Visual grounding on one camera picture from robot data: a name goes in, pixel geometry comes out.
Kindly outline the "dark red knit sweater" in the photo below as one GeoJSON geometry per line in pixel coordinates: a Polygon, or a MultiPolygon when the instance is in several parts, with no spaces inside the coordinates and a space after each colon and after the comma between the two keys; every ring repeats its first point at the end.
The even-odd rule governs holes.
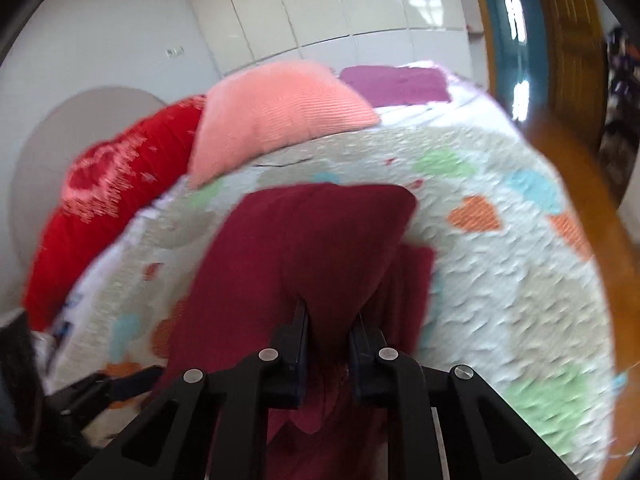
{"type": "Polygon", "coordinates": [[[299,184],[245,196],[208,248],[160,385],[190,368],[234,367],[304,304],[319,352],[302,406],[269,416],[266,475],[372,478],[385,416],[356,403],[340,347],[361,320],[395,349],[416,350],[435,255],[404,242],[415,209],[414,195],[390,184],[299,184]]]}

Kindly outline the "heart patterned quilted bedspread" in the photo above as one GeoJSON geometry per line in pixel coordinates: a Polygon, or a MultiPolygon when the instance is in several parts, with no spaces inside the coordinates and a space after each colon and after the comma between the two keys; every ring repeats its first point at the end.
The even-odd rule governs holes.
{"type": "Polygon", "coordinates": [[[614,351],[596,260],[564,186],[502,108],[455,74],[449,100],[380,109],[368,130],[248,162],[197,191],[179,181],[140,210],[38,338],[43,385],[164,364],[180,307],[216,229],[251,192],[304,182],[413,192],[409,228],[436,254],[418,360],[474,368],[582,479],[603,472],[614,351]]]}

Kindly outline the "red floral quilt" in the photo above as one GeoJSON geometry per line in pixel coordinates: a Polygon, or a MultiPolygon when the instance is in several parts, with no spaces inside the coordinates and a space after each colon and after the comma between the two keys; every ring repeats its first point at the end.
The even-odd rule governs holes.
{"type": "Polygon", "coordinates": [[[35,252],[22,306],[32,330],[53,323],[93,260],[138,210],[188,169],[205,96],[189,96],[93,145],[70,165],[35,252]]]}

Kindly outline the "round white headboard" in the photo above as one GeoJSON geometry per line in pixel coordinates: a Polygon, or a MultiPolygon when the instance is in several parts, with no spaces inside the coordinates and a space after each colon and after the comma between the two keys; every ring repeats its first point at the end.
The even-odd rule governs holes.
{"type": "Polygon", "coordinates": [[[11,240],[24,270],[35,255],[40,233],[58,203],[74,159],[164,106],[143,90],[94,88],[55,107],[32,130],[18,155],[8,208],[11,240]]]}

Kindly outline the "pink striped pillow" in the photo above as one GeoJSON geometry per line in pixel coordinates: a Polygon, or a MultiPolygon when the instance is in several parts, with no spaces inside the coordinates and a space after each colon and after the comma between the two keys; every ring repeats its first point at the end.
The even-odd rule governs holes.
{"type": "Polygon", "coordinates": [[[280,148],[380,121],[365,98],[321,64],[274,62],[243,70],[207,93],[189,162],[190,187],[280,148]]]}

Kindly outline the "brown wooden door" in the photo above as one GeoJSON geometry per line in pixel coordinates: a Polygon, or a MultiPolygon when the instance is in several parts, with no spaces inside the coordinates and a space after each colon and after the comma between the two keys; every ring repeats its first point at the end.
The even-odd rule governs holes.
{"type": "Polygon", "coordinates": [[[540,0],[547,31],[549,108],[595,153],[606,111],[606,66],[596,0],[540,0]]]}

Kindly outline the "purple cloth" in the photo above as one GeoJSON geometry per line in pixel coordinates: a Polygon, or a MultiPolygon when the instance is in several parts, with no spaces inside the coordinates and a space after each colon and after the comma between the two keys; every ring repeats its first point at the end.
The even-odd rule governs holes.
{"type": "Polygon", "coordinates": [[[357,65],[344,68],[340,79],[372,107],[451,101],[446,75],[437,67],[357,65]]]}

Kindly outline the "teal inner door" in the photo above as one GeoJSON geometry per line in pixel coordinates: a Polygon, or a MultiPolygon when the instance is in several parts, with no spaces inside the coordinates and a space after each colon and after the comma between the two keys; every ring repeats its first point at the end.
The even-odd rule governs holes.
{"type": "Polygon", "coordinates": [[[540,0],[484,0],[494,42],[497,98],[517,124],[548,103],[549,61],[540,0]]]}

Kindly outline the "white wardrobe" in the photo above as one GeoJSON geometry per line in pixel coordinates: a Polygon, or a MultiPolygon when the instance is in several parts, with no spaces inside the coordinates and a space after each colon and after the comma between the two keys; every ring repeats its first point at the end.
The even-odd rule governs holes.
{"type": "Polygon", "coordinates": [[[462,0],[191,0],[219,73],[285,60],[334,72],[431,61],[473,78],[462,0]]]}

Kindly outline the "wall power socket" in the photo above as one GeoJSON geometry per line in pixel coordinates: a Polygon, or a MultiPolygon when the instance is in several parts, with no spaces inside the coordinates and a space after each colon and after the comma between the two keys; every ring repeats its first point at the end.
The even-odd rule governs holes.
{"type": "Polygon", "coordinates": [[[176,58],[177,56],[183,55],[183,53],[183,47],[176,47],[166,50],[166,55],[168,56],[168,58],[176,58]]]}

